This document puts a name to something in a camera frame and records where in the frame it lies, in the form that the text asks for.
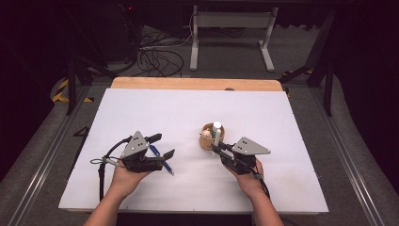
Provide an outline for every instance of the person's right hand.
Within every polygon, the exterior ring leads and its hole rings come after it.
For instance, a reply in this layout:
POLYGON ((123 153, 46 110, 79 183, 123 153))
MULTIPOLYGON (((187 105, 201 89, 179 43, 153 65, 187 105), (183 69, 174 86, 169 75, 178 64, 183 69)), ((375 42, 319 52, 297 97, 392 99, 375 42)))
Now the person's right hand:
MULTIPOLYGON (((260 181, 256 180, 253 177, 252 173, 238 175, 235 171, 227 167, 226 169, 229 170, 232 173, 232 175, 234 175, 234 177, 237 179, 238 185, 240 186, 241 190, 247 195, 247 197, 250 200, 254 199, 258 195, 265 195, 260 181)), ((256 159, 256 168, 254 168, 254 170, 257 171, 257 169, 263 178, 263 166, 258 159, 256 159)))

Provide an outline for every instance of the hand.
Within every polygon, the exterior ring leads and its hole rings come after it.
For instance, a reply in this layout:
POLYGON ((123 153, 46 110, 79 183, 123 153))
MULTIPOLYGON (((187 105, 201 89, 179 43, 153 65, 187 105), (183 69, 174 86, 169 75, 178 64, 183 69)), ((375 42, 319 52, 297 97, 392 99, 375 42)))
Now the hand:
MULTIPOLYGON (((234 177, 237 179, 238 185, 240 186, 241 190, 247 195, 247 197, 250 200, 254 199, 259 194, 265 195, 260 181, 256 180, 253 177, 252 173, 238 175, 235 171, 227 167, 226 169, 229 170, 232 173, 232 175, 234 175, 234 177)), ((258 172, 262 175, 263 179, 263 166, 258 159, 256 159, 256 168, 254 168, 254 170, 257 171, 257 169, 258 172)))
POLYGON ((109 187, 107 193, 113 192, 125 199, 137 188, 140 181, 151 172, 132 172, 124 167, 122 161, 119 160, 118 164, 120 164, 120 167, 115 167, 111 187, 109 187))

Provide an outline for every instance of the yellow and black floor marking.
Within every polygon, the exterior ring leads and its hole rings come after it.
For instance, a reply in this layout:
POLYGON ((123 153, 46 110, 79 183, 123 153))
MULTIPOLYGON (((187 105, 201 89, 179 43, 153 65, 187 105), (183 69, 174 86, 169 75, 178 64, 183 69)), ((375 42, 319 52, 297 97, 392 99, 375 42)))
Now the yellow and black floor marking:
MULTIPOLYGON (((68 78, 65 77, 64 81, 62 81, 58 90, 56 91, 56 95, 53 97, 53 102, 69 102, 70 99, 67 97, 62 97, 62 92, 68 85, 68 78)), ((85 98, 85 102, 94 102, 94 97, 85 98)))
MULTIPOLYGON (((312 72, 313 72, 313 69, 309 69, 309 70, 305 71, 305 72, 302 73, 302 74, 311 75, 312 72)), ((283 75, 283 76, 286 76, 286 75, 288 75, 288 73, 292 73, 292 71, 285 72, 285 73, 283 73, 282 75, 283 75)))

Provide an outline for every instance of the gray floor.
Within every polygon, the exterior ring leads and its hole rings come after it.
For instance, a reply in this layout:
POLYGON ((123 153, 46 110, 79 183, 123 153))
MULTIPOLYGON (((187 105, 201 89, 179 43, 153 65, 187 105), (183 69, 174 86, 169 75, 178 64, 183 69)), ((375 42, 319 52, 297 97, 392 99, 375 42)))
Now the gray floor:
MULTIPOLYGON (((302 27, 275 28, 269 43, 276 68, 274 73, 266 71, 257 47, 257 40, 264 34, 262 30, 248 29, 238 39, 217 32, 203 33, 196 72, 189 71, 189 43, 169 47, 168 50, 184 58, 183 77, 278 79, 285 71, 303 66, 317 33, 317 28, 311 31, 302 27)), ((137 72, 139 70, 134 66, 123 75, 137 72)), ((333 117, 329 118, 320 108, 323 86, 308 89, 304 83, 307 78, 308 75, 301 75, 283 86, 290 90, 289 100, 319 175, 329 213, 283 215, 284 224, 399 225, 398 195, 352 122, 339 81, 334 78, 333 117)), ((8 225, 11 220, 11 225, 82 225, 85 222, 88 214, 59 210, 57 206, 68 183, 73 159, 82 143, 82 138, 73 134, 85 126, 90 127, 104 90, 110 84, 109 78, 100 77, 95 78, 91 87, 80 88, 81 93, 93 97, 94 102, 80 104, 69 117, 66 117, 68 104, 56 103, 0 184, 0 225, 8 225), (54 161, 46 166, 42 165, 43 159, 54 161), (48 171, 39 171, 42 174, 37 179, 38 170, 44 168, 48 171), (40 182, 36 188, 30 186, 33 180, 40 182), (22 202, 19 207, 24 196, 30 202, 22 202), (13 216, 17 210, 22 214, 13 216)))

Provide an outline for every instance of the white metal frame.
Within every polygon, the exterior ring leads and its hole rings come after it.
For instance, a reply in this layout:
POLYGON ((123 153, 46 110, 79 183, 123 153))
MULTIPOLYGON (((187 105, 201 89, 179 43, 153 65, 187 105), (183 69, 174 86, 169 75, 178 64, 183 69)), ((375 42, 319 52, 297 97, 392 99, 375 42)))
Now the white metal frame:
POLYGON ((271 12, 208 12, 199 11, 198 6, 194 6, 190 70, 195 71, 198 67, 199 27, 248 27, 267 28, 266 36, 263 40, 259 40, 259 46, 267 70, 273 72, 275 68, 267 50, 267 44, 272 34, 277 12, 278 8, 273 8, 271 12))

